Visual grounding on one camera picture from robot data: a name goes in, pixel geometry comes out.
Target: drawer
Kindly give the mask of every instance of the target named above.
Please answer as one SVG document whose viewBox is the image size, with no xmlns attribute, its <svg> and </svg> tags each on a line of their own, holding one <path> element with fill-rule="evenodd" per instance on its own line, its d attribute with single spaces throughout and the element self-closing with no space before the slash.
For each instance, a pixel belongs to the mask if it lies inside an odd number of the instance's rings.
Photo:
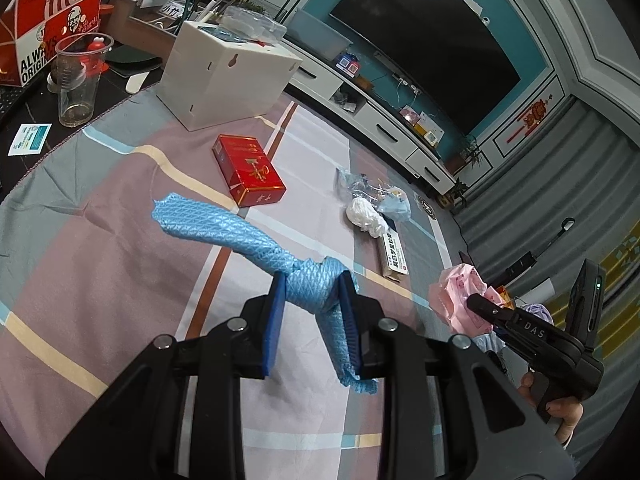
<svg viewBox="0 0 640 480">
<path fill-rule="evenodd" d="M 395 124 L 366 103 L 354 116 L 355 121 L 366 130 L 363 133 L 385 151 L 405 160 L 417 148 L 415 143 Z"/>
<path fill-rule="evenodd" d="M 446 193 L 453 187 L 453 179 L 449 172 L 441 168 L 437 162 L 420 149 L 409 156 L 406 163 L 414 168 L 416 173 L 423 176 L 440 194 Z"/>
<path fill-rule="evenodd" d="M 340 77 L 329 67 L 311 59 L 304 52 L 286 44 L 285 46 L 302 60 L 300 67 L 294 72 L 294 84 L 299 83 L 316 95 L 327 100 L 331 99 L 342 84 Z"/>
</svg>

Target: white box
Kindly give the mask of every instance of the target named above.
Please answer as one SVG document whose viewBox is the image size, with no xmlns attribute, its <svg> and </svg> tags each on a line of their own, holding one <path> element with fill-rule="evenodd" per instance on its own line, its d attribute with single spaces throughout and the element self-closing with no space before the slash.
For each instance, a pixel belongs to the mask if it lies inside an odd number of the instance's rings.
<svg viewBox="0 0 640 480">
<path fill-rule="evenodd" d="M 434 148 L 437 147 L 440 139 L 444 136 L 444 130 L 425 112 L 420 112 L 420 120 L 417 124 L 420 124 L 420 127 L 427 132 L 424 136 L 427 142 Z"/>
<path fill-rule="evenodd" d="M 402 276 L 409 274 L 400 237 L 391 227 L 386 235 L 378 238 L 378 252 L 380 264 L 382 264 L 382 275 L 385 278 L 399 282 Z"/>
<path fill-rule="evenodd" d="M 267 113 L 302 60 L 281 46 L 233 43 L 185 22 L 158 85 L 158 97 L 187 130 Z"/>
</svg>

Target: red cigarette pack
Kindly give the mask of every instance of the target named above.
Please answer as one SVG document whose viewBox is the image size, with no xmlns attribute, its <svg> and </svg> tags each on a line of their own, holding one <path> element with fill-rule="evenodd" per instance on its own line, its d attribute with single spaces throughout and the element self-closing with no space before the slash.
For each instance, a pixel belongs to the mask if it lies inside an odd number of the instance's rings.
<svg viewBox="0 0 640 480">
<path fill-rule="evenodd" d="M 219 135 L 213 154 L 240 207 L 279 202 L 287 190 L 253 137 Z"/>
</svg>

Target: kfc logo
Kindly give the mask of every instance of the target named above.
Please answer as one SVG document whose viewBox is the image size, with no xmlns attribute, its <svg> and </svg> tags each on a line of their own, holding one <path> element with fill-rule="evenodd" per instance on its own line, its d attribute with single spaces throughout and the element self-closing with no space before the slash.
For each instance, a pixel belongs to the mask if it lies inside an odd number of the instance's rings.
<svg viewBox="0 0 640 480">
<path fill-rule="evenodd" d="M 80 23 L 84 22 L 86 16 L 82 13 L 80 7 L 75 6 L 69 11 L 69 15 L 66 18 L 66 25 L 71 32 L 78 30 Z"/>
</svg>

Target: television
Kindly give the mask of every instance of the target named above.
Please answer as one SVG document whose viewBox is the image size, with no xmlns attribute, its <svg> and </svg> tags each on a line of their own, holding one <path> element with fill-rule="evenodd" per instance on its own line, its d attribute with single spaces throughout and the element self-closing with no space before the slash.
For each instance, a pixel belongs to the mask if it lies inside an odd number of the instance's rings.
<svg viewBox="0 0 640 480">
<path fill-rule="evenodd" d="M 341 0 L 331 16 L 389 58 L 462 134 L 520 81 L 464 0 Z"/>
</svg>

